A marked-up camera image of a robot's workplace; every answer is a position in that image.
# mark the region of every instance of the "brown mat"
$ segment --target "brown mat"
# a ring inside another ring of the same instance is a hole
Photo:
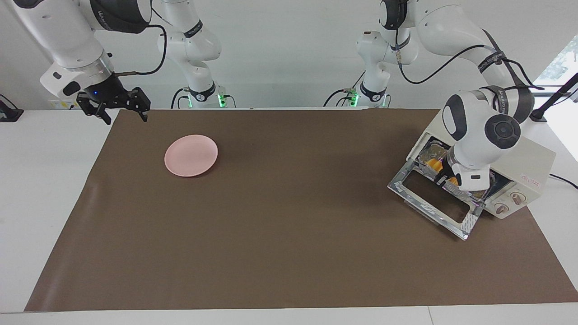
[[[463,242],[386,188],[435,114],[122,111],[26,311],[578,301],[529,210]],[[163,163],[189,134],[195,179]]]

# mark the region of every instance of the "robotic arm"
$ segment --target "robotic arm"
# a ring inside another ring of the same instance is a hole
[[[204,61],[221,55],[221,43],[199,19],[192,0],[162,0],[167,21],[177,31],[168,33],[167,57],[183,71],[194,108],[218,108],[226,105],[224,89],[211,75]],[[158,46],[164,49],[164,40]]]
[[[126,108],[147,120],[150,100],[124,89],[95,29],[138,34],[151,19],[151,0],[13,0],[13,7],[54,64],[40,78],[52,94],[77,102],[88,116],[111,119],[106,108]]]
[[[366,63],[360,105],[383,100],[379,94],[385,93],[389,78],[384,62],[399,65],[403,72],[403,65],[417,58],[409,28],[417,30],[428,51],[471,61],[490,86],[455,94],[444,106],[444,125],[457,143],[448,151],[438,178],[456,177],[462,191],[488,189],[490,165],[518,143],[520,123],[534,103],[529,86],[510,64],[513,61],[452,1],[382,0],[380,23],[381,33],[366,33],[358,42]]]

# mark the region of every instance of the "white table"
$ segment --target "white table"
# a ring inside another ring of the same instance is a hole
[[[29,111],[0,124],[1,325],[578,324],[578,304],[22,313],[109,130],[79,111]],[[528,122],[524,132],[558,153],[553,173],[578,179],[578,162],[547,124]],[[530,210],[578,287],[578,191],[550,179]]]

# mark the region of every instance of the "pink plate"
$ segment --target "pink plate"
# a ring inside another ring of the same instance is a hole
[[[165,154],[165,166],[173,174],[194,177],[217,161],[217,144],[204,135],[189,135],[175,141]]]

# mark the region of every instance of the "black stand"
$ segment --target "black stand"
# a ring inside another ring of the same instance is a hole
[[[3,113],[6,117],[0,117],[0,123],[3,122],[16,122],[22,113],[24,113],[21,109],[11,109],[10,107],[6,106],[4,102],[0,101],[0,113]]]
[[[537,110],[534,110],[530,115],[530,119],[532,119],[532,121],[534,122],[548,122],[544,118],[545,112],[550,107],[552,107],[552,105],[556,104],[556,102],[558,102],[558,100],[562,98],[568,91],[570,91],[570,89],[572,89],[572,87],[574,87],[577,83],[578,83],[578,73],[575,74],[574,77],[572,77],[570,80],[568,80],[568,82],[564,86],[562,86],[562,88],[560,88],[558,92],[552,95],[552,97],[550,97],[550,99],[548,99],[548,101],[544,105],[542,105],[542,107],[540,107]]]

